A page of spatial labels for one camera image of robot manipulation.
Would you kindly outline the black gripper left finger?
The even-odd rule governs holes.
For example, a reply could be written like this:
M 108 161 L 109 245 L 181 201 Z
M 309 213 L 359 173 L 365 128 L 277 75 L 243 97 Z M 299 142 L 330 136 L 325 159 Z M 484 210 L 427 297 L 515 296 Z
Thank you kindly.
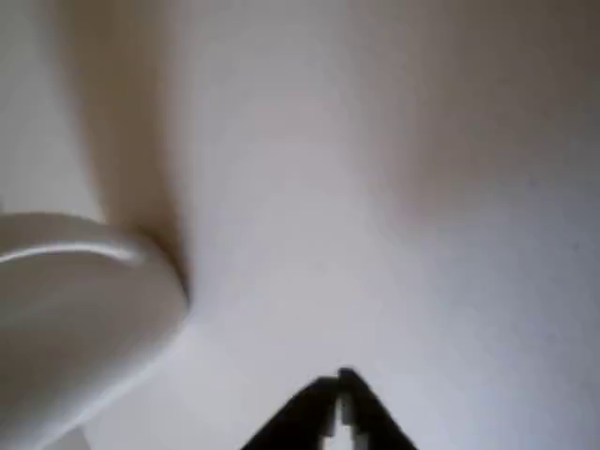
M 243 449 L 321 449 L 323 438 L 331 435 L 331 417 L 337 398 L 337 378 L 316 378 L 297 391 Z

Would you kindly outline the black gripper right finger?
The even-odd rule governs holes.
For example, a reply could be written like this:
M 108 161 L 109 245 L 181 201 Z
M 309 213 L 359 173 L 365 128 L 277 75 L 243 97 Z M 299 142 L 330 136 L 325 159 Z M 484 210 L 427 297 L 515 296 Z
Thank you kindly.
M 355 449 L 417 450 L 365 379 L 353 368 L 338 371 L 341 420 L 352 431 Z

